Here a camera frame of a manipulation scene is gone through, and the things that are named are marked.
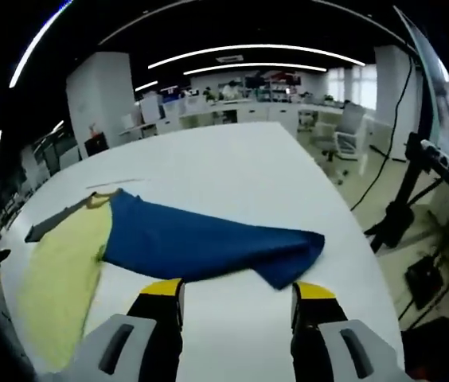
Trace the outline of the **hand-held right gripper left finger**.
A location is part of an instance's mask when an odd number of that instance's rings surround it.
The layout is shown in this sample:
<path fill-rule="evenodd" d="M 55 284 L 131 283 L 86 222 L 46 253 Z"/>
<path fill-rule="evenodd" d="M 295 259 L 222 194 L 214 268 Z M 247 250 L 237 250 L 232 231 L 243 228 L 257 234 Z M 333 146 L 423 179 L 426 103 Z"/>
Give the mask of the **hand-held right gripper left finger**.
<path fill-rule="evenodd" d="M 76 381 L 175 381 L 183 340 L 182 279 L 143 288 L 127 314 L 115 314 L 75 352 Z"/>

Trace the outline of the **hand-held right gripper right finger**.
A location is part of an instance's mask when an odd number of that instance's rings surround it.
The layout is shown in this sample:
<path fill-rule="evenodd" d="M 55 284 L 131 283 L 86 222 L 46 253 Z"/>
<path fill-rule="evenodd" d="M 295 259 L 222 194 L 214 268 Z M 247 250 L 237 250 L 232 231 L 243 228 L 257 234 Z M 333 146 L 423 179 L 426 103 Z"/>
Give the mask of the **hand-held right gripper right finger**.
<path fill-rule="evenodd" d="M 297 381 L 397 381 L 395 349 L 356 319 L 336 296 L 312 283 L 292 284 L 291 356 Z"/>

